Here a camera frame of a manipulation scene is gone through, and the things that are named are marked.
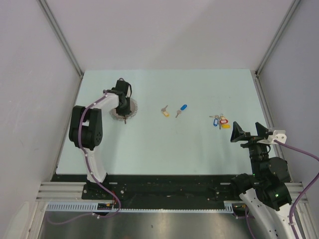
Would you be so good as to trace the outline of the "round metal keyring disc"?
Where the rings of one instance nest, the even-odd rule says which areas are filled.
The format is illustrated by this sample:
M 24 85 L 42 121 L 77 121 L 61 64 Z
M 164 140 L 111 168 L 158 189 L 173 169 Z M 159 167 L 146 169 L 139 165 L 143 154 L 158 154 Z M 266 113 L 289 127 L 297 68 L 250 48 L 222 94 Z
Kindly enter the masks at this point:
M 114 120 L 123 121 L 124 124 L 126 124 L 127 120 L 133 118 L 136 115 L 137 111 L 137 102 L 134 99 L 130 98 L 127 105 L 123 109 L 112 109 L 110 111 L 110 115 Z

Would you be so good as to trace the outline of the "key with yellow tag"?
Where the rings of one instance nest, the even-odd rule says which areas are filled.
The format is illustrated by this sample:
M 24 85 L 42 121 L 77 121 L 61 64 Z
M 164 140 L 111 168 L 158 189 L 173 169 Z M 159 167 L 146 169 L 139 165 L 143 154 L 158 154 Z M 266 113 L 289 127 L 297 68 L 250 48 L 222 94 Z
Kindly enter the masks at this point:
M 226 123 L 224 123 L 224 124 L 219 124 L 219 129 L 228 129 L 228 128 L 231 128 L 231 125 L 229 125 L 229 124 L 226 124 Z
M 161 113 L 162 113 L 165 117 L 169 117 L 169 116 L 170 116 L 169 112 L 167 111 L 167 107 L 168 107 L 168 105 L 166 105 L 164 108 L 161 109 Z

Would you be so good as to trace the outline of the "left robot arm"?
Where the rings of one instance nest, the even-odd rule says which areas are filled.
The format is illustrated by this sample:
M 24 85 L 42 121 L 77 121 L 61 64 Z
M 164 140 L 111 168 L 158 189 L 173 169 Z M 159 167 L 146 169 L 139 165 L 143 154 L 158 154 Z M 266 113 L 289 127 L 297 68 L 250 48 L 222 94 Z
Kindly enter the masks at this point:
M 135 116 L 137 104 L 131 99 L 132 86 L 119 78 L 110 90 L 88 106 L 74 106 L 69 127 L 69 140 L 82 150 L 87 168 L 87 180 L 95 183 L 93 194 L 99 199 L 109 196 L 110 186 L 104 183 L 107 176 L 101 157 L 96 155 L 103 139 L 102 113 L 110 113 L 115 120 L 127 123 Z

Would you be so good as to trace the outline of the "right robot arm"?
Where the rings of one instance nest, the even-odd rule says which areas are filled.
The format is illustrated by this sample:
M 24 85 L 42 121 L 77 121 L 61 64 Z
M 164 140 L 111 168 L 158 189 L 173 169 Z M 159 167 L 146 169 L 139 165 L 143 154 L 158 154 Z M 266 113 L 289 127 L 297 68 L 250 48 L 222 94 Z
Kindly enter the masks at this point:
M 302 233 L 295 219 L 295 204 L 287 183 L 288 163 L 280 157 L 270 157 L 271 145 L 285 143 L 285 130 L 271 131 L 255 123 L 257 135 L 244 131 L 233 123 L 231 142 L 241 142 L 249 150 L 252 175 L 246 173 L 231 179 L 230 195 L 242 200 L 245 213 L 251 213 L 267 239 L 300 239 Z

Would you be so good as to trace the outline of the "key with red tag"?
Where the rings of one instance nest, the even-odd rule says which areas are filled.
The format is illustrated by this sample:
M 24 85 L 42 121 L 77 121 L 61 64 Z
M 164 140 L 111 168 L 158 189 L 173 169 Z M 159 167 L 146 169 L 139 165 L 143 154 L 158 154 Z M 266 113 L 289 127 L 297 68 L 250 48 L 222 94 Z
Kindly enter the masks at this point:
M 228 124 L 229 121 L 223 114 L 221 114 L 219 115 L 219 122 L 220 124 Z

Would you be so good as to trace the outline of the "key with blue tag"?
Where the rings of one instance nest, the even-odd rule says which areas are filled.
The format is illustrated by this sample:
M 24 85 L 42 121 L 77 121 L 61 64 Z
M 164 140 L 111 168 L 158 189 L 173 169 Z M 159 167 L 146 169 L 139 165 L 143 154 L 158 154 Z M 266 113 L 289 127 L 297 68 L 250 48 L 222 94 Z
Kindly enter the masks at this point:
M 180 108 L 179 108 L 179 110 L 177 110 L 176 111 L 176 118 L 185 110 L 187 108 L 187 105 L 186 104 L 184 104 L 184 105 L 182 105 Z
M 213 118 L 214 126 L 219 126 L 219 115 L 210 116 L 210 118 Z

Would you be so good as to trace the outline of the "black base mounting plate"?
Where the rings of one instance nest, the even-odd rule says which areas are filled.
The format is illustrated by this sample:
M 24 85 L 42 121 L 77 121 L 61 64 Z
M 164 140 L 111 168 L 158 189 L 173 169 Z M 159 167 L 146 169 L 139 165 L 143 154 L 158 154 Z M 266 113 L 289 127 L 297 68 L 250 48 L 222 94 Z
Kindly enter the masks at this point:
M 58 175 L 55 183 L 83 183 L 82 200 L 111 201 L 123 209 L 200 210 L 238 201 L 231 186 L 237 175 L 108 175 L 92 183 L 86 175 Z

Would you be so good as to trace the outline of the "left aluminium frame post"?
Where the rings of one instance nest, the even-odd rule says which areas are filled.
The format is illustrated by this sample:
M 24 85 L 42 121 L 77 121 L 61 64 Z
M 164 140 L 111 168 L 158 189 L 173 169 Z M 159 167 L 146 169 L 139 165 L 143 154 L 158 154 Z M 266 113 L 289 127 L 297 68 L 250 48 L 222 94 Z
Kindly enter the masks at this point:
M 44 16 L 46 17 L 51 29 L 53 30 L 53 33 L 57 37 L 62 49 L 64 50 L 67 58 L 69 59 L 72 67 L 76 71 L 77 75 L 82 79 L 84 72 L 82 71 L 80 64 L 78 63 L 56 17 L 54 16 L 53 11 L 51 10 L 48 2 L 46 0 L 37 0 L 36 1 L 42 10 Z

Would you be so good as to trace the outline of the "aluminium frame post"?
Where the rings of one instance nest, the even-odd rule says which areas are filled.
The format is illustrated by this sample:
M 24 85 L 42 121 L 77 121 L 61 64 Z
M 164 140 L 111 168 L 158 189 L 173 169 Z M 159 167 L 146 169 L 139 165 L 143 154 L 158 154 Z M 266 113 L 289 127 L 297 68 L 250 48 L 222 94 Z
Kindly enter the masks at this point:
M 269 58 L 271 57 L 273 51 L 275 50 L 275 47 L 277 46 L 277 44 L 279 43 L 280 39 L 282 38 L 286 28 L 288 27 L 288 25 L 290 24 L 294 14 L 296 13 L 298 7 L 300 6 L 300 4 L 302 3 L 302 0 L 293 0 L 291 5 L 289 6 L 282 22 L 280 23 L 274 37 L 272 38 L 270 45 L 268 46 L 264 56 L 262 57 L 258 67 L 255 70 L 255 75 L 257 77 L 260 76 L 260 74 L 262 73 L 267 61 L 269 60 Z
M 77 75 L 82 79 L 84 72 L 82 71 L 80 64 L 78 63 L 56 17 L 54 16 L 53 11 L 51 10 L 48 2 L 46 0 L 37 0 L 36 1 L 42 10 L 44 16 L 46 17 L 51 29 L 53 30 L 53 33 L 57 37 L 62 49 L 64 50 L 67 58 L 69 59 L 72 67 L 76 71 Z

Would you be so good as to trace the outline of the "right aluminium frame post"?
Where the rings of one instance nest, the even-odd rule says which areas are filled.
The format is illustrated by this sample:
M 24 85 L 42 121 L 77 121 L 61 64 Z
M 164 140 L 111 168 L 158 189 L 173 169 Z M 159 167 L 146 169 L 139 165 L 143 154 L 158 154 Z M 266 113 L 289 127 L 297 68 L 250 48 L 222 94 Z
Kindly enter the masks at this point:
M 279 43 L 280 39 L 282 38 L 286 28 L 288 27 L 288 25 L 290 24 L 294 14 L 296 13 L 298 7 L 300 6 L 300 4 L 302 3 L 302 0 L 293 0 L 291 5 L 289 6 L 282 22 L 280 23 L 274 37 L 272 38 L 270 45 L 268 46 L 264 56 L 262 57 L 258 67 L 255 70 L 255 75 L 257 77 L 260 76 L 260 74 L 262 73 L 267 61 L 269 60 L 269 58 L 271 57 L 273 51 L 275 50 L 275 47 L 277 46 L 277 44 Z

